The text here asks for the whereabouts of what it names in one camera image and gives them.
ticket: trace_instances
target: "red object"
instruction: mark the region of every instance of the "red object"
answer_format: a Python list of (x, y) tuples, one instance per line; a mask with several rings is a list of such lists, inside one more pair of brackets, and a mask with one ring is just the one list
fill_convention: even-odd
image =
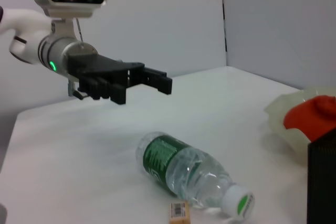
[(291, 109), (283, 122), (286, 129), (299, 129), (314, 142), (336, 128), (336, 97), (310, 99)]

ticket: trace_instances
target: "bottle cap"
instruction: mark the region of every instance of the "bottle cap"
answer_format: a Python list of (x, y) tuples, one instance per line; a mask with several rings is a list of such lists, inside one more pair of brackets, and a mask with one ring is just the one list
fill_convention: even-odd
[(246, 220), (254, 207), (253, 194), (245, 187), (232, 185), (222, 199), (222, 211), (235, 220)]

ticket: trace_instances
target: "table surface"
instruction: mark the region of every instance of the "table surface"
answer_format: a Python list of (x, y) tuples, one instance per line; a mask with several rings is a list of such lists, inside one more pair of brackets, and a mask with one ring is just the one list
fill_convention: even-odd
[[(173, 94), (137, 86), (127, 104), (67, 101), (21, 113), (0, 174), (7, 224), (168, 223), (176, 199), (138, 171), (135, 148), (167, 132), (219, 160), (256, 197), (248, 224), (306, 223), (307, 169), (263, 111), (296, 89), (232, 67), (174, 78)], [(191, 209), (192, 224), (227, 223)]]

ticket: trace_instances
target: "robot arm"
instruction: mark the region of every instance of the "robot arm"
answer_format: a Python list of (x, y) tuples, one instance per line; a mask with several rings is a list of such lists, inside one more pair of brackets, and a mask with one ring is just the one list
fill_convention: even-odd
[[(79, 82), (78, 91), (95, 100), (110, 98), (126, 103), (126, 89), (138, 84), (170, 94), (172, 79), (166, 73), (148, 69), (143, 63), (124, 63), (99, 55), (96, 49), (79, 41), (73, 18), (90, 17), (106, 0), (35, 0), (45, 15), (25, 9), (0, 7), (0, 35), (14, 29), (11, 54), (26, 63), (42, 64), (69, 81)], [(74, 90), (72, 95), (84, 96)]]

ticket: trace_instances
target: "white wall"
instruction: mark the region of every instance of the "white wall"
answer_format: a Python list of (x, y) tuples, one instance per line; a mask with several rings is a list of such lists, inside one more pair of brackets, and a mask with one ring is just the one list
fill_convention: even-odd
[(336, 84), (336, 0), (225, 0), (228, 65), (295, 87)]
[[(34, 0), (0, 0), (0, 5), (41, 11)], [(81, 28), (84, 40), (100, 54), (144, 62), (170, 76), (225, 65), (222, 0), (108, 0), (91, 19), (81, 21)], [(13, 35), (0, 38), (4, 140), (18, 112), (67, 99), (66, 79), (10, 55)]]

